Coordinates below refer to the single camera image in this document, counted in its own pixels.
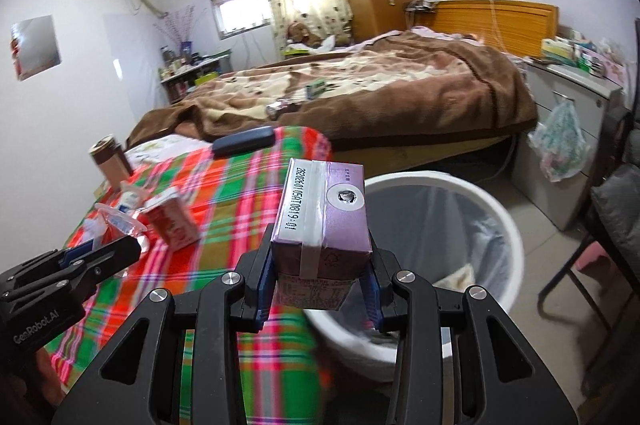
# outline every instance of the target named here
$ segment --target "stuffed toy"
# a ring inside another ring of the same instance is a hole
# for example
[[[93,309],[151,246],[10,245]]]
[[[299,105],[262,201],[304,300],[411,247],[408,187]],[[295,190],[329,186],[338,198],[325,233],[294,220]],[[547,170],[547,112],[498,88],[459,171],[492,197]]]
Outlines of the stuffed toy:
[[[336,35],[335,36],[335,47],[344,48],[347,46],[351,46],[351,37],[348,35]]]
[[[292,22],[287,29],[287,39],[293,40],[294,44],[304,44],[310,48],[319,48],[322,39],[309,31],[306,24],[302,22]]]

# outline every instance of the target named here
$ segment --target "window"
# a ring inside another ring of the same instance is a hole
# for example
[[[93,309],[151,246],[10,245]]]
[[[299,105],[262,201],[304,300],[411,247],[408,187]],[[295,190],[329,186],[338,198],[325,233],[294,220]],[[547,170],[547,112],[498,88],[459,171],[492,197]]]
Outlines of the window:
[[[271,20],[269,0],[212,0],[221,39],[266,26]]]

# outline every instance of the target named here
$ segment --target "plaid tablecloth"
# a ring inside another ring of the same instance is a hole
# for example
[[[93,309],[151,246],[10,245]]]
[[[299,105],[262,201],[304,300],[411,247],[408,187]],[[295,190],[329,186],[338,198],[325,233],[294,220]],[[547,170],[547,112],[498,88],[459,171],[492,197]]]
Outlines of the plaid tablecloth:
[[[178,186],[202,236],[199,243],[168,253],[158,240],[125,278],[111,278],[85,304],[86,316],[47,345],[52,365],[70,387],[153,288],[173,294],[202,288],[233,268],[245,252],[257,248],[262,232],[275,220],[290,158],[327,160],[329,142],[301,127],[276,129],[270,149],[211,160],[208,149],[184,154],[136,171],[132,180],[154,193]],[[102,202],[115,202],[110,193]],[[67,245],[82,243],[82,228]],[[258,335],[238,337],[242,391],[249,424],[306,424],[319,407],[318,367],[314,340],[300,310],[273,306]],[[190,413],[193,333],[187,335],[180,416]]]

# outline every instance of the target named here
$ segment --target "cabinet handle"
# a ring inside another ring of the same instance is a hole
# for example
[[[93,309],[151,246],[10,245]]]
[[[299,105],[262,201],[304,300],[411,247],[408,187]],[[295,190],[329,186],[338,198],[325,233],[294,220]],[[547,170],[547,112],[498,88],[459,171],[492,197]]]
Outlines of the cabinet handle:
[[[573,102],[575,103],[574,98],[569,98],[567,95],[562,94],[561,92],[558,92],[558,91],[556,91],[556,90],[555,90],[555,91],[553,91],[553,94],[556,94],[556,95],[558,95],[558,96],[561,96],[563,99],[565,99],[565,100],[569,100],[569,101],[573,101]]]

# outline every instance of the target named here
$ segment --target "carton label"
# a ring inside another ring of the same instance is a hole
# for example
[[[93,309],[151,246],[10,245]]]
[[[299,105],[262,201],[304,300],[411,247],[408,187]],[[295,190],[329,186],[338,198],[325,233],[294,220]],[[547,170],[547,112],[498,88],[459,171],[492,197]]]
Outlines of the carton label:
[[[337,310],[353,280],[301,279],[278,273],[280,304],[311,310]]]
[[[286,241],[303,242],[305,209],[309,185],[313,181],[311,168],[311,162],[297,160],[287,178],[280,226],[280,238]]]

